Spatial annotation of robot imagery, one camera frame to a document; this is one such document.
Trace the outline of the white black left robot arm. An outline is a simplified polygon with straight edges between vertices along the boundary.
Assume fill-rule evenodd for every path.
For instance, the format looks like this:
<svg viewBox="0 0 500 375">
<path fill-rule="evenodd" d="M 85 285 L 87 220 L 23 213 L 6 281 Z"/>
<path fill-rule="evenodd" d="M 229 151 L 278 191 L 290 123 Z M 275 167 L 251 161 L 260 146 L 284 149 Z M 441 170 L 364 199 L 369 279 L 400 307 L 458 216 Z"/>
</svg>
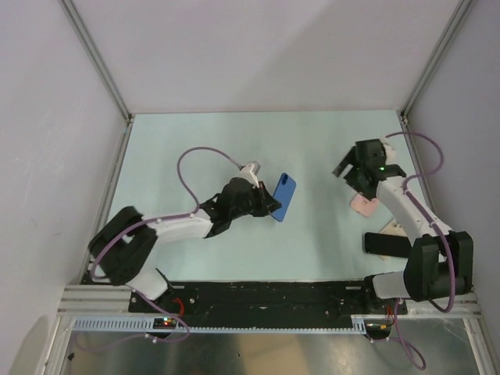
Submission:
<svg viewBox="0 0 500 375">
<path fill-rule="evenodd" d="M 170 282 L 156 267 L 146 266 L 155 245 L 222 234 L 243 216 L 265 217 L 281 208 L 262 181 L 257 185 L 232 178 L 223 190 L 196 207 L 194 213 L 145 219 L 133 206 L 121 209 L 89 242 L 93 271 L 114 286 L 128 286 L 146 297 L 155 311 L 173 304 Z"/>
</svg>

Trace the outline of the blue smartphone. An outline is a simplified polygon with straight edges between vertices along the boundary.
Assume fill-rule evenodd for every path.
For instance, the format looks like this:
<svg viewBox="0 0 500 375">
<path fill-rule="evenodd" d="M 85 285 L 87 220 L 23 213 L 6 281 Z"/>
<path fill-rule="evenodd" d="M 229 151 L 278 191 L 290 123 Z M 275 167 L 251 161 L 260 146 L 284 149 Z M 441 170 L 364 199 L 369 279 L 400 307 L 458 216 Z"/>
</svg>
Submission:
<svg viewBox="0 0 500 375">
<path fill-rule="evenodd" d="M 281 204 L 281 207 L 271 214 L 277 222 L 282 223 L 284 221 L 296 187 L 296 181 L 289 174 L 282 173 L 280 175 L 274 189 L 273 198 Z"/>
</svg>

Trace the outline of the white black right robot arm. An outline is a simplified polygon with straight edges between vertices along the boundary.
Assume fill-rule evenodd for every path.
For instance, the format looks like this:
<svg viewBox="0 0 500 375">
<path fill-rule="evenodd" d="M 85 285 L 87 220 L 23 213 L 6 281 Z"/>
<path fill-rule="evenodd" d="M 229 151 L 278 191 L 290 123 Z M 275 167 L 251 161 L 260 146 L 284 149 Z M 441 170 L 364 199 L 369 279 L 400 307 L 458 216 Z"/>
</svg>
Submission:
<svg viewBox="0 0 500 375">
<path fill-rule="evenodd" d="M 411 192 L 411 178 L 388 162 L 389 149 L 381 139 L 358 141 L 333 172 L 364 198 L 384 205 L 408 239 L 405 269 L 372 276 L 373 286 L 360 295 L 362 307 L 379 313 L 389 298 L 447 298 L 452 304 L 472 290 L 473 239 L 453 230 Z"/>
</svg>

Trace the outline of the pink phone case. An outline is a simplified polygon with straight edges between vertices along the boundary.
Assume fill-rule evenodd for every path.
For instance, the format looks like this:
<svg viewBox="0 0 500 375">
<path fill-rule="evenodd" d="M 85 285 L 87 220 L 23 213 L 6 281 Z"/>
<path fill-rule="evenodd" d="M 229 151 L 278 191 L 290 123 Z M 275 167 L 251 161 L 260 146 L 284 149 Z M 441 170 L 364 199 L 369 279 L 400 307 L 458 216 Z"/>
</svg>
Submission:
<svg viewBox="0 0 500 375">
<path fill-rule="evenodd" d="M 368 199 L 361 194 L 356 194 L 350 202 L 352 210 L 364 217 L 370 217 L 378 207 L 379 201 L 376 198 Z"/>
</svg>

